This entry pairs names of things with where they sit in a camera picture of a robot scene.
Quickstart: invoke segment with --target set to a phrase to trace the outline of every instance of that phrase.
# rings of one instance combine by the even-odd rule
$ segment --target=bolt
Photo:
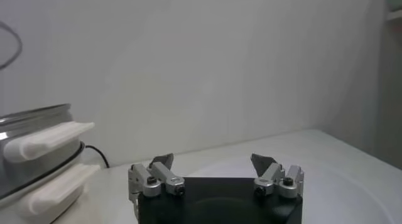
[[[158,180],[155,177],[148,177],[146,179],[146,184],[155,184]]]
[[[266,190],[265,190],[265,188],[257,187],[257,188],[254,190],[254,195],[256,195],[256,196],[259,197],[259,198],[264,197],[264,196],[266,195]]]
[[[291,179],[291,178],[284,178],[284,179],[283,179],[283,185],[284,185],[284,186],[293,186],[293,179]]]
[[[179,186],[175,188],[175,194],[177,196],[183,196],[186,193],[186,189],[183,186]]]

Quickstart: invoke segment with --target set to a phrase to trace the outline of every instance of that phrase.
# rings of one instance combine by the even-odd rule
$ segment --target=white backdrop
[[[306,127],[360,138],[330,124],[362,114],[351,90],[374,105],[383,3],[0,0],[24,41],[0,73],[1,112],[72,103],[113,164]]]

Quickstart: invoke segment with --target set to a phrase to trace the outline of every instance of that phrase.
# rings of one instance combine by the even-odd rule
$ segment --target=white handle
[[[26,195],[19,202],[21,216],[42,215],[50,208],[62,204],[73,192],[101,167],[77,164],[41,188]]]
[[[78,138],[93,128],[94,123],[64,122],[9,141],[4,147],[4,157],[13,163],[30,161],[48,154]]]

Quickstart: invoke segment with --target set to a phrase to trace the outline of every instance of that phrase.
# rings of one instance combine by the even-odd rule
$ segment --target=metal bracket
[[[254,180],[254,194],[258,197],[272,194],[274,187],[283,177],[285,177],[285,170],[282,169],[282,165],[272,163],[261,177]]]
[[[147,197],[161,194],[161,182],[153,177],[142,164],[133,164],[128,171],[128,178],[130,196],[140,192]]]
[[[279,182],[279,194],[284,198],[303,196],[304,172],[300,166],[290,166],[286,177]]]
[[[167,193],[177,196],[184,195],[184,178],[174,175],[164,164],[153,163],[148,170],[154,177],[165,183]]]

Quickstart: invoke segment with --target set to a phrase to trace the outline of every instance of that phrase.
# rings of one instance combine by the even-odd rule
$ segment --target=black cable
[[[105,162],[106,168],[110,168],[109,162],[107,161],[105,155],[103,154],[102,151],[100,151],[98,148],[96,148],[95,146],[85,146],[85,148],[89,148],[89,149],[93,149],[95,150],[103,159],[103,161]]]
[[[6,62],[4,62],[3,64],[0,65],[0,71],[1,71],[3,69],[7,68],[10,64],[12,64],[20,56],[20,54],[23,51],[23,41],[21,40],[19,35],[12,28],[10,28],[6,23],[0,21],[0,28],[5,31],[8,31],[10,34],[12,34],[18,42],[18,49],[14,53],[14,55],[10,59],[8,59]]]

